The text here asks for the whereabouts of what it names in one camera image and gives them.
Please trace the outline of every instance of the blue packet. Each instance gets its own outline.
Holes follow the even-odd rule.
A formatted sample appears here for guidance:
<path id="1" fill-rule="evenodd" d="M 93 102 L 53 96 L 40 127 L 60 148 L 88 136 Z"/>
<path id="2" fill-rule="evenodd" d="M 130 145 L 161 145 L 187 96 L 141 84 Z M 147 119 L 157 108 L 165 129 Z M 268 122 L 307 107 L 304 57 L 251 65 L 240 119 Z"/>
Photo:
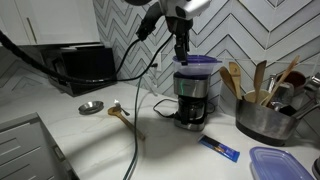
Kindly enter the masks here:
<path id="1" fill-rule="evenodd" d="M 214 151 L 218 152 L 219 154 L 227 157 L 233 162 L 237 162 L 238 158 L 240 156 L 240 152 L 236 151 L 232 148 L 229 148 L 228 146 L 221 144 L 220 142 L 206 136 L 202 135 L 199 138 L 199 142 L 205 146 L 207 146 L 210 149 L 213 149 Z"/>

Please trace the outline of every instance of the stainless steel pot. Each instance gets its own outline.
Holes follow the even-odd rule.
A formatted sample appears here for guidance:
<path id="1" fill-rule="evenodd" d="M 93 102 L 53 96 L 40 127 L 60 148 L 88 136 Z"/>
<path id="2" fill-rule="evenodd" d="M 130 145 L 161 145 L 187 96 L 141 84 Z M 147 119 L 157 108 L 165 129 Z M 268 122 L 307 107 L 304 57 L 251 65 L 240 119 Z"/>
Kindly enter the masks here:
<path id="1" fill-rule="evenodd" d="M 273 109 L 244 100 L 237 101 L 237 128 L 259 142 L 272 146 L 283 146 L 299 123 L 299 119 Z"/>

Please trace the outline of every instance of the plastic container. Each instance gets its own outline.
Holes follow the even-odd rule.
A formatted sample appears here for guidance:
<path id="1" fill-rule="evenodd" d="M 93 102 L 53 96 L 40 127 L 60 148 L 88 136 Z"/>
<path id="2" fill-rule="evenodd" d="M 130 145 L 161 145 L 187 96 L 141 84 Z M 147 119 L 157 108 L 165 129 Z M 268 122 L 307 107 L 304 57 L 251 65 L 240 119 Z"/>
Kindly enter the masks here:
<path id="1" fill-rule="evenodd" d="M 215 58 L 202 55 L 188 55 L 188 65 L 182 66 L 177 57 L 173 57 L 174 72 L 180 72 L 183 75 L 210 75 L 213 67 L 221 63 Z"/>
<path id="2" fill-rule="evenodd" d="M 286 151 L 254 147 L 250 150 L 250 157 L 256 180 L 313 180 L 309 172 Z"/>

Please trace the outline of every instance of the wooden spoon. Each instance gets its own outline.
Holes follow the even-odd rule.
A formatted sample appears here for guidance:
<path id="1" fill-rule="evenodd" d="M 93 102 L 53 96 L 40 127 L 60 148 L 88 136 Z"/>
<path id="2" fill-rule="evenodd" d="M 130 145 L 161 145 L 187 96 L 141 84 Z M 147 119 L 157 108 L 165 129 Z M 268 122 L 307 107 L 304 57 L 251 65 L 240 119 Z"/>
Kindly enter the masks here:
<path id="1" fill-rule="evenodd" d="M 125 117 L 122 116 L 120 109 L 118 110 L 116 107 L 111 107 L 108 109 L 108 114 L 110 116 L 117 116 L 134 133 L 134 129 L 135 129 L 134 126 Z M 146 137 L 142 134 L 141 131 L 139 131 L 138 129 L 136 130 L 137 130 L 137 135 L 139 139 L 144 141 Z"/>
<path id="2" fill-rule="evenodd" d="M 228 69 L 226 67 L 222 66 L 219 69 L 219 73 L 220 73 L 222 81 L 227 85 L 227 87 L 230 89 L 230 91 L 233 93 L 233 95 L 237 97 L 237 93 L 234 88 L 233 80 L 232 80 L 232 77 L 231 77 Z"/>
<path id="3" fill-rule="evenodd" d="M 254 100 L 255 103 L 258 103 L 260 88 L 263 82 L 263 76 L 264 76 L 264 71 L 266 70 L 266 65 L 267 65 L 267 61 L 264 60 L 260 62 L 256 67 L 256 72 L 254 74 L 254 80 L 253 80 L 253 86 L 254 86 L 254 91 L 256 95 Z"/>
<path id="4" fill-rule="evenodd" d="M 236 94 L 237 98 L 242 100 L 242 95 L 241 95 L 241 70 L 240 67 L 237 63 L 235 62 L 229 62 L 229 70 L 230 74 L 234 83 L 234 87 L 236 89 Z"/>
<path id="5" fill-rule="evenodd" d="M 272 99 L 272 97 L 274 96 L 275 92 L 277 91 L 277 89 L 279 88 L 280 84 L 283 83 L 283 81 L 286 79 L 286 77 L 290 74 L 290 72 L 292 71 L 292 69 L 294 68 L 294 66 L 297 65 L 297 62 L 299 61 L 300 56 L 296 56 L 294 58 L 294 60 L 292 60 L 292 62 L 290 63 L 290 65 L 287 67 L 287 69 L 283 72 L 280 80 L 277 82 L 277 84 L 275 85 L 275 87 L 272 89 L 270 95 L 268 96 L 268 98 L 264 101 L 264 103 L 262 104 L 262 106 L 267 106 L 270 102 L 270 100 Z"/>

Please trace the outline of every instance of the white cabinet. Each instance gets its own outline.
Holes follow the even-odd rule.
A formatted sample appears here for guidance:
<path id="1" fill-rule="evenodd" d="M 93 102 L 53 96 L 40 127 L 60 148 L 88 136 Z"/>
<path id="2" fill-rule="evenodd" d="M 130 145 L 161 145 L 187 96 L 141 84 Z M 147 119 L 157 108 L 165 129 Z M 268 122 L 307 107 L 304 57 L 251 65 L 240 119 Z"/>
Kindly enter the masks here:
<path id="1" fill-rule="evenodd" d="M 97 42 L 99 35 L 92 0 L 0 0 L 16 5 L 18 20 L 9 21 L 12 12 L 0 13 L 2 21 L 9 21 L 24 31 L 30 44 L 63 44 Z M 7 23 L 3 23 L 9 37 Z"/>
<path id="2" fill-rule="evenodd" d="M 14 43 L 19 45 L 30 44 L 13 0 L 0 0 L 0 29 Z"/>

